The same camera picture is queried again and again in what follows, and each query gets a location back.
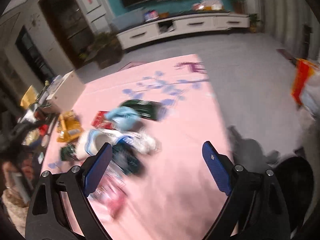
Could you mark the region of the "grey curtain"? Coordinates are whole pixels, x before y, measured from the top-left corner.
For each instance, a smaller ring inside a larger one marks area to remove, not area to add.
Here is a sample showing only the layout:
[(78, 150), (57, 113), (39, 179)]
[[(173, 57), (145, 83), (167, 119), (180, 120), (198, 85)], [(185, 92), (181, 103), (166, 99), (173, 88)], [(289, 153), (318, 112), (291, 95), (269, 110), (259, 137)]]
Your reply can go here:
[(319, 20), (306, 0), (260, 0), (264, 32), (296, 57), (303, 56), (304, 27), (311, 28), (308, 59), (319, 57)]

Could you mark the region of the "light blue cloth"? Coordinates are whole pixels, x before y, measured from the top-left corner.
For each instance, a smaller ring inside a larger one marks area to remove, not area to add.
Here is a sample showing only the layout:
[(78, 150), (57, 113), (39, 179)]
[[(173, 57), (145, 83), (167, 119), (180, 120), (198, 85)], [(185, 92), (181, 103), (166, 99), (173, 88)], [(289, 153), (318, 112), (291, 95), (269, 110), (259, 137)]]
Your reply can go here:
[(126, 106), (121, 106), (105, 113), (104, 118), (119, 131), (130, 131), (140, 122), (138, 112)]

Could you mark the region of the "black trash bin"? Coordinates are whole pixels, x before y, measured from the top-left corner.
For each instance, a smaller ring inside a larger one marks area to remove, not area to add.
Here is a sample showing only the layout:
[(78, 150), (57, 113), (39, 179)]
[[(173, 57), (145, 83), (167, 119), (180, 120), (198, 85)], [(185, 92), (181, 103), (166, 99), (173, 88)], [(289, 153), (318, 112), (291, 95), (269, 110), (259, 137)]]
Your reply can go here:
[(291, 157), (274, 169), (290, 217), (304, 217), (313, 196), (314, 177), (309, 162)]

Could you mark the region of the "red cigarette box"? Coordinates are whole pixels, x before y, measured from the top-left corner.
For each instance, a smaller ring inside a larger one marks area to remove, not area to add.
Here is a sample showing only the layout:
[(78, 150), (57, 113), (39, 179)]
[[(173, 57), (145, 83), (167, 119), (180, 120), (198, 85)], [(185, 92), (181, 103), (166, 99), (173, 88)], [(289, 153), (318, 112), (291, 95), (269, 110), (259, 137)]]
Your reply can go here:
[(105, 118), (105, 115), (108, 113), (108, 111), (98, 111), (94, 120), (91, 123), (91, 126), (93, 126), (96, 129), (115, 129), (112, 122), (108, 121)]

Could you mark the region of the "pink plastic wrapper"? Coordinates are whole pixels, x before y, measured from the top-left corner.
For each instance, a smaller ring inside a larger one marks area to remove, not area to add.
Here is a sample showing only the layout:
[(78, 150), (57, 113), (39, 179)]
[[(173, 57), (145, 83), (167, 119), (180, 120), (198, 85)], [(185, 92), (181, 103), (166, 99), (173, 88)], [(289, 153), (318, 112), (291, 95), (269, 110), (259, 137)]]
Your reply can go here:
[(114, 220), (123, 209), (127, 194), (121, 169), (110, 162), (97, 188), (88, 196), (95, 214), (102, 221)]

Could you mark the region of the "yellow snack bag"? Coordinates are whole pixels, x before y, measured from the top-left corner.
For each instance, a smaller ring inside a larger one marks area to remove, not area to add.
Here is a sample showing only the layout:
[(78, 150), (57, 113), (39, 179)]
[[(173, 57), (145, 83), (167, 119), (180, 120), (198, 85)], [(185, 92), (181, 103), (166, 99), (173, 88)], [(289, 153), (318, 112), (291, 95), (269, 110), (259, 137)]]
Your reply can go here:
[(57, 124), (57, 142), (72, 142), (80, 137), (84, 129), (73, 110), (59, 115)]

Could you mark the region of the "pink patterned tablecloth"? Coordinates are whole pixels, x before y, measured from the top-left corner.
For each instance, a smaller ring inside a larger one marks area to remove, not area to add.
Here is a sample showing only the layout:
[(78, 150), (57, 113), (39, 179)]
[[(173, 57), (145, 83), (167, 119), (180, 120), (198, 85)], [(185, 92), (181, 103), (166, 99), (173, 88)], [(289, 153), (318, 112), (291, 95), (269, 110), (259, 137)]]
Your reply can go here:
[(219, 191), (202, 156), (210, 141), (229, 155), (225, 124), (202, 60), (195, 54), (143, 64), (85, 85), (72, 109), (89, 130), (98, 111), (129, 99), (163, 103), (159, 121), (144, 121), (155, 138), (155, 154), (139, 155), (141, 177), (124, 177), (127, 201), (119, 217), (107, 220), (93, 209), (113, 239), (203, 239), (226, 195)]

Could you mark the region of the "potted plant by cabinet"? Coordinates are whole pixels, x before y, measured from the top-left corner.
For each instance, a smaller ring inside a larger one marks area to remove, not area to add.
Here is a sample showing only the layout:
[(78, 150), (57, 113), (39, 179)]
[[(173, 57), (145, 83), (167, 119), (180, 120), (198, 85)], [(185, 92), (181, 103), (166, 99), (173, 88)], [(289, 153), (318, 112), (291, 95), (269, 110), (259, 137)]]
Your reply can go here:
[(94, 37), (94, 42), (87, 47), (82, 67), (95, 62), (100, 69), (107, 68), (121, 61), (123, 49), (115, 32), (102, 32)]

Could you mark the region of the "white storage box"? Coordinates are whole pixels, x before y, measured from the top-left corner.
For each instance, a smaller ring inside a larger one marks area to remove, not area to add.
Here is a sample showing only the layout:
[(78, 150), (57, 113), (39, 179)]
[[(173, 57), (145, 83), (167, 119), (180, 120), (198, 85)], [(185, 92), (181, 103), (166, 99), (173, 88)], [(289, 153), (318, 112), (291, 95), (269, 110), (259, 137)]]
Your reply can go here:
[(59, 80), (59, 85), (47, 97), (48, 111), (53, 113), (68, 112), (73, 109), (80, 95), (85, 90), (85, 84), (75, 71), (68, 72)]

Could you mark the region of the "green wrapper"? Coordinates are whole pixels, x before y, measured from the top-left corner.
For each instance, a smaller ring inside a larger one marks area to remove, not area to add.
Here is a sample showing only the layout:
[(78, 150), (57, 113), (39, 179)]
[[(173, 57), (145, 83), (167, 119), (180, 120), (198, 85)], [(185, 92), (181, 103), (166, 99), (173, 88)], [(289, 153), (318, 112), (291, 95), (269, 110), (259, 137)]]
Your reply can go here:
[(140, 175), (143, 171), (143, 164), (135, 156), (129, 146), (122, 143), (112, 146), (112, 161), (120, 168), (126, 176)]

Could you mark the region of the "white blue paper cup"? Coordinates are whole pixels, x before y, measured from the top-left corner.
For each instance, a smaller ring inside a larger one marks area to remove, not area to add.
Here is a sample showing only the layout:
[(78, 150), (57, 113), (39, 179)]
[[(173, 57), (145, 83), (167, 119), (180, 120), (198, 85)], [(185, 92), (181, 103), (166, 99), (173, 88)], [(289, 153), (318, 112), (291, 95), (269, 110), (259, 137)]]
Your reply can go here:
[(113, 145), (123, 134), (114, 129), (90, 129), (81, 133), (75, 147), (75, 156), (78, 160), (96, 155), (104, 143)]

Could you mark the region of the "dark green snack bag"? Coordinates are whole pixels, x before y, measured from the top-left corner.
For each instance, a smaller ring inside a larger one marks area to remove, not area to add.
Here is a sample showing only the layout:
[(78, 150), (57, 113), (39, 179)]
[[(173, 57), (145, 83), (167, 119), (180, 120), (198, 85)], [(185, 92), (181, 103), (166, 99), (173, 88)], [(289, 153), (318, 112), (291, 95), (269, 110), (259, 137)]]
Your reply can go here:
[(145, 100), (127, 100), (124, 101), (121, 107), (129, 107), (134, 109), (141, 118), (160, 121), (167, 113), (167, 108), (160, 102), (145, 101)]

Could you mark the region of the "white plastic bag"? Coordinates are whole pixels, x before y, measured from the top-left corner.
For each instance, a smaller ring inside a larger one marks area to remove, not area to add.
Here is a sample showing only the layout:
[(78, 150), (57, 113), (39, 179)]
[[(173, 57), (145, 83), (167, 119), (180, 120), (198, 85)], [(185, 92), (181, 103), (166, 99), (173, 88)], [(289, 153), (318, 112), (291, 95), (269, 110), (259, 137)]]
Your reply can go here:
[(315, 117), (319, 118), (320, 111), (320, 81), (319, 74), (314, 74), (306, 81), (300, 100), (303, 106)]

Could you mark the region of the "white TV cabinet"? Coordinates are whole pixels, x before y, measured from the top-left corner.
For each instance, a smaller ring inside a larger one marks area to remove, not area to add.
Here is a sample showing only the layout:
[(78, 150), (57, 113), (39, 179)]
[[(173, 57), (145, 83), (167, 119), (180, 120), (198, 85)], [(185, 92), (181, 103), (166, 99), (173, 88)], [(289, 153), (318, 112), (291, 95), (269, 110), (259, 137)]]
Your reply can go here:
[(233, 12), (204, 12), (154, 20), (117, 34), (124, 50), (164, 38), (233, 28), (249, 28), (249, 16)]

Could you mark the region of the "potted plant on floor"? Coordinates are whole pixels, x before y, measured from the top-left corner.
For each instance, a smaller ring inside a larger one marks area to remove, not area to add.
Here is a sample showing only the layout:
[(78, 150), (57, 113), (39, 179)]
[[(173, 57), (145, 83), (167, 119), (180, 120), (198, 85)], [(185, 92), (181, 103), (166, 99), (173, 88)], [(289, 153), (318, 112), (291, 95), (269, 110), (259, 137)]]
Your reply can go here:
[(258, 33), (261, 31), (263, 22), (257, 13), (253, 13), (249, 15), (249, 23), (250, 23), (249, 31), (251, 33)]

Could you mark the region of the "red orange carton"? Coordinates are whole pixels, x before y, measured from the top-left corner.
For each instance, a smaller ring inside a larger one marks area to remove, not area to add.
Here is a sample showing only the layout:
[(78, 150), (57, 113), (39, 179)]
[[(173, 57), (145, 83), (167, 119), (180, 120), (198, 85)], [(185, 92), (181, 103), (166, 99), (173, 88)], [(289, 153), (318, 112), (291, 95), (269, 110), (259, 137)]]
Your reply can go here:
[(319, 72), (319, 64), (312, 63), (305, 59), (297, 59), (296, 75), (291, 88), (291, 96), (297, 105), (302, 105), (300, 100), (302, 90), (307, 80), (316, 72)]

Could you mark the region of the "white tissue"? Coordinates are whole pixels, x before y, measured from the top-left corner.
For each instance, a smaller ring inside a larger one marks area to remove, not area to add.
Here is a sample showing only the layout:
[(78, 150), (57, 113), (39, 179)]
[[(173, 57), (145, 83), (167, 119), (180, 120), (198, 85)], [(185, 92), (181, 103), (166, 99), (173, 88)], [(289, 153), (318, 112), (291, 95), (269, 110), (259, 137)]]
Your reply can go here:
[(159, 150), (159, 142), (145, 132), (130, 132), (133, 149), (144, 155), (153, 154)]

